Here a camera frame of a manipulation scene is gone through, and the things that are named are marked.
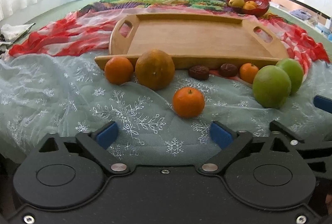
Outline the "green apple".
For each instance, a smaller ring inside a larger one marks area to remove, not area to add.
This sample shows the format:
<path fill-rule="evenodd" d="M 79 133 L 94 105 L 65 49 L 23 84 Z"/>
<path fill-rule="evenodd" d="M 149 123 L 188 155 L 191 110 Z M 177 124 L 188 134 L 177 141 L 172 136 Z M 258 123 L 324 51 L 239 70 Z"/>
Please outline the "green apple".
<path fill-rule="evenodd" d="M 261 68 L 252 84 L 255 100 L 264 108 L 281 108 L 291 91 L 288 74 L 281 68 L 268 65 Z"/>
<path fill-rule="evenodd" d="M 290 94 L 296 94 L 302 85 L 304 77 L 304 71 L 300 63 L 295 59 L 282 59 L 276 66 L 288 74 L 292 85 Z"/>

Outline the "green apple front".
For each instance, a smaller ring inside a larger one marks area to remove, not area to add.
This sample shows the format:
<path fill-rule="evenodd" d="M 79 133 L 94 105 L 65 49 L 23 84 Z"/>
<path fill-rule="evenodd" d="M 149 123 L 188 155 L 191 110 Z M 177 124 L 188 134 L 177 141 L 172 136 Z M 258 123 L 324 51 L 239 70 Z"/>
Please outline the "green apple front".
<path fill-rule="evenodd" d="M 291 91 L 288 74 L 281 68 L 268 65 L 261 68 L 252 84 L 255 100 L 264 108 L 281 108 Z"/>

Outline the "small mandarin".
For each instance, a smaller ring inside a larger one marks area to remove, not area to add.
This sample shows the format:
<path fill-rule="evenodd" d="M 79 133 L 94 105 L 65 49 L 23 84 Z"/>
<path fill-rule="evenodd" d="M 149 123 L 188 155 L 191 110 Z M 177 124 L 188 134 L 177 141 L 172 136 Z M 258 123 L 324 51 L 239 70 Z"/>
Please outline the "small mandarin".
<path fill-rule="evenodd" d="M 245 82 L 252 84 L 258 71 L 259 68 L 257 66 L 251 63 L 246 63 L 240 67 L 239 76 Z"/>
<path fill-rule="evenodd" d="M 175 92 L 172 105 L 179 117 L 194 118 L 202 113 L 205 107 L 205 100 L 199 90 L 192 87 L 184 87 Z"/>
<path fill-rule="evenodd" d="M 130 82 L 134 68 L 132 63 L 125 57 L 113 57 L 104 69 L 105 77 L 111 84 L 121 85 Z"/>

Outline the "dried red date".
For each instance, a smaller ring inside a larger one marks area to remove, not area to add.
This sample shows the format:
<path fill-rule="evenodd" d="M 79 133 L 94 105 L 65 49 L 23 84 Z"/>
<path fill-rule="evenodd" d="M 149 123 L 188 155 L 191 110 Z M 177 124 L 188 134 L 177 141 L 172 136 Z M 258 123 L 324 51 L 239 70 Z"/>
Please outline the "dried red date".
<path fill-rule="evenodd" d="M 219 73 L 223 77 L 234 77 L 237 76 L 238 68 L 233 64 L 222 64 Z"/>
<path fill-rule="evenodd" d="M 203 65 L 195 65 L 189 68 L 188 75 L 197 80 L 207 80 L 209 78 L 209 68 Z"/>

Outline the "large brownish orange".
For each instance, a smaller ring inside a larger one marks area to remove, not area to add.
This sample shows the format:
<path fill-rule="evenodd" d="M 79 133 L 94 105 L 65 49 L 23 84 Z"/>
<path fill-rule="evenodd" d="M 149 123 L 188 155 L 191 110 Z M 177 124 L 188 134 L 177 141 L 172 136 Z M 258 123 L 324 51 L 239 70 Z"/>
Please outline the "large brownish orange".
<path fill-rule="evenodd" d="M 172 57 L 159 49 L 143 53 L 137 60 L 135 75 L 139 84 L 158 91 L 166 88 L 175 75 Z"/>

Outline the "pale snowflake sheer cloth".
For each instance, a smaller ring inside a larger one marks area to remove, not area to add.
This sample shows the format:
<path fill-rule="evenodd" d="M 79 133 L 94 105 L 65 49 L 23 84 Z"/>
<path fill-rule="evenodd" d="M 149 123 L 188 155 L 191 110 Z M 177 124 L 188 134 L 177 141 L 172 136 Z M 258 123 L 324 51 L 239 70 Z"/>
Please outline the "pale snowflake sheer cloth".
<path fill-rule="evenodd" d="M 210 139 L 212 121 L 233 130 L 267 136 L 269 123 L 279 121 L 296 134 L 320 141 L 331 132 L 331 115 L 313 105 L 316 95 L 331 97 L 331 65 L 317 61 L 298 93 L 281 109 L 264 109 L 251 89 L 240 82 L 211 76 L 206 81 L 177 71 L 164 90 L 136 82 L 110 84 L 95 64 L 94 53 L 79 57 L 26 55 L 1 61 L 1 153 L 15 162 L 47 133 L 71 137 L 109 121 L 119 137 L 108 151 L 126 163 L 187 164 L 206 160 L 220 148 Z M 172 105 L 175 92 L 199 90 L 202 113 L 179 117 Z"/>

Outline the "green quilted bedspread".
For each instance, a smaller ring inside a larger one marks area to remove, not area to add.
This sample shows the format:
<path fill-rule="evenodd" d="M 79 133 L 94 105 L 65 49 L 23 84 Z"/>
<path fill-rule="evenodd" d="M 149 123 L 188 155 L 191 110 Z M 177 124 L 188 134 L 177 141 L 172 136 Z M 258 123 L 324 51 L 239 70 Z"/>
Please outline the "green quilted bedspread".
<path fill-rule="evenodd" d="M 55 21 L 63 18 L 67 13 L 81 9 L 87 4 L 99 0 L 43 0 L 40 3 L 33 4 L 25 9 L 19 10 L 12 16 L 1 20 L 1 25 L 21 25 L 27 23 L 36 23 L 35 28 L 40 28 L 50 21 Z M 277 4 L 270 5 L 269 12 L 285 18 L 287 21 L 299 25 L 305 29 L 307 33 L 317 42 L 321 42 L 328 54 L 331 57 L 331 42 L 327 40 L 322 34 L 317 32 L 314 28 L 309 26 L 302 20 L 290 15 Z"/>

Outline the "lavender cloth on floor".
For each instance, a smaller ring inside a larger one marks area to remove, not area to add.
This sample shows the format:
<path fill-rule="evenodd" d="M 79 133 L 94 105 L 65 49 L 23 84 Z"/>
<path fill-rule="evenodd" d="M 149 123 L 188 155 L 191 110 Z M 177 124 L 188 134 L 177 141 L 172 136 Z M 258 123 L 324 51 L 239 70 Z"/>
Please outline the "lavender cloth on floor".
<path fill-rule="evenodd" d="M 290 14 L 303 21 L 309 20 L 312 17 L 310 13 L 301 9 L 292 10 L 290 11 Z"/>

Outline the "wooden serving tray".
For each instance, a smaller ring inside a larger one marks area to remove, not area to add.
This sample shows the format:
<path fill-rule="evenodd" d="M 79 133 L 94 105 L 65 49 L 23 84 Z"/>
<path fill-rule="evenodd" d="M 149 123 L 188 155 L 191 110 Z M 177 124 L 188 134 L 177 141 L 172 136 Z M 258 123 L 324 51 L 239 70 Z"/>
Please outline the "wooden serving tray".
<path fill-rule="evenodd" d="M 176 69 L 205 65 L 217 69 L 224 63 L 258 67 L 287 58 L 281 41 L 259 22 L 227 16 L 185 13 L 128 15 L 116 23 L 109 55 L 95 57 L 103 69 L 113 57 L 124 56 L 135 64 L 151 49 L 169 54 Z"/>

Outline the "red white sheer scarf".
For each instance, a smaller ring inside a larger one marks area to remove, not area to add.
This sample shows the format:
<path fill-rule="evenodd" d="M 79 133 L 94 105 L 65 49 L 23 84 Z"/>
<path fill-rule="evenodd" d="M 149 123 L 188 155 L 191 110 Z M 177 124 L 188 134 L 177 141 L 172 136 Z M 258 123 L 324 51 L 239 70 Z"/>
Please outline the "red white sheer scarf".
<path fill-rule="evenodd" d="M 228 7 L 200 4 L 94 3 L 30 33 L 23 44 L 16 44 L 9 50 L 9 55 L 19 57 L 30 53 L 44 53 L 50 56 L 79 56 L 105 49 L 112 30 L 122 17 L 153 12 L 237 15 Z M 278 36 L 290 58 L 296 59 L 305 73 L 314 61 L 330 61 L 322 43 L 315 42 L 300 26 L 289 24 L 284 18 L 269 12 L 257 20 Z"/>

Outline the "orange in bowl front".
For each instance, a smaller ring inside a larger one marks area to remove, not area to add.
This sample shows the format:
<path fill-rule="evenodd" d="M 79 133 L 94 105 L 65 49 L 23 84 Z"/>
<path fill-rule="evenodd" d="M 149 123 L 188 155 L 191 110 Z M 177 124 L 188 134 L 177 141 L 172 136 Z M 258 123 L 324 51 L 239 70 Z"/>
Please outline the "orange in bowl front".
<path fill-rule="evenodd" d="M 245 5 L 243 5 L 243 9 L 247 10 L 247 11 L 254 10 L 256 8 L 257 8 L 257 6 L 252 3 L 245 3 Z"/>

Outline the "orange in bowl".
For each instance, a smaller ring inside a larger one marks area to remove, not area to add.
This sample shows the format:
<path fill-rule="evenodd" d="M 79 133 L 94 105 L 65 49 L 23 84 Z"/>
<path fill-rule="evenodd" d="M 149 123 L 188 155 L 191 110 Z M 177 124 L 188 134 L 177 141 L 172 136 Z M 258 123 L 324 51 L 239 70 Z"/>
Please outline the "orange in bowl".
<path fill-rule="evenodd" d="M 245 4 L 246 4 L 246 5 L 252 5 L 252 6 L 254 6 L 255 8 L 257 8 L 257 4 L 256 4 L 255 1 L 246 1 Z"/>
<path fill-rule="evenodd" d="M 257 6 L 252 3 L 245 3 L 245 5 L 243 5 L 243 9 L 247 10 L 247 11 L 254 10 L 256 8 L 257 8 Z"/>

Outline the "orange in bowl rear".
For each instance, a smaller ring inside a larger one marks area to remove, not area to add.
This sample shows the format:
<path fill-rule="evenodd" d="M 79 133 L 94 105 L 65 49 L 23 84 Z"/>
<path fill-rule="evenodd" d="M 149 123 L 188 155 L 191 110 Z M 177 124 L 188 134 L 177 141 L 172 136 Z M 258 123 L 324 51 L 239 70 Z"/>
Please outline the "orange in bowl rear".
<path fill-rule="evenodd" d="M 252 5 L 252 6 L 254 6 L 255 8 L 257 8 L 257 4 L 256 4 L 255 1 L 246 1 L 245 4 L 246 4 L 246 5 Z"/>

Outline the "yellow pear in bowl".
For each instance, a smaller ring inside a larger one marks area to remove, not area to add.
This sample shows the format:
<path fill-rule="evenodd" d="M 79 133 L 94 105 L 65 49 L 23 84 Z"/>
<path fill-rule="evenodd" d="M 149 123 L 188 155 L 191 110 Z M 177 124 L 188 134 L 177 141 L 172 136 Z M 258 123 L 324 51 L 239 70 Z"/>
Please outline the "yellow pear in bowl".
<path fill-rule="evenodd" d="M 244 0 L 229 0 L 228 5 L 230 7 L 243 8 L 243 6 L 245 5 L 245 1 Z"/>

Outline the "colourful floral scarf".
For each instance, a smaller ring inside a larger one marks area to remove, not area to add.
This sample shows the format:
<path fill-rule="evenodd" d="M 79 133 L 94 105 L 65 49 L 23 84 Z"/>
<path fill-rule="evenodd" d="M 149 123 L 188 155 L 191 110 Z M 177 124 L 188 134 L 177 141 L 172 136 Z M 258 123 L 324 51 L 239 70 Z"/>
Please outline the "colourful floral scarf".
<path fill-rule="evenodd" d="M 100 0 L 86 5 L 81 9 L 81 12 L 160 6 L 189 7 L 192 9 L 205 10 L 213 14 L 236 14 L 227 3 L 219 0 Z"/>

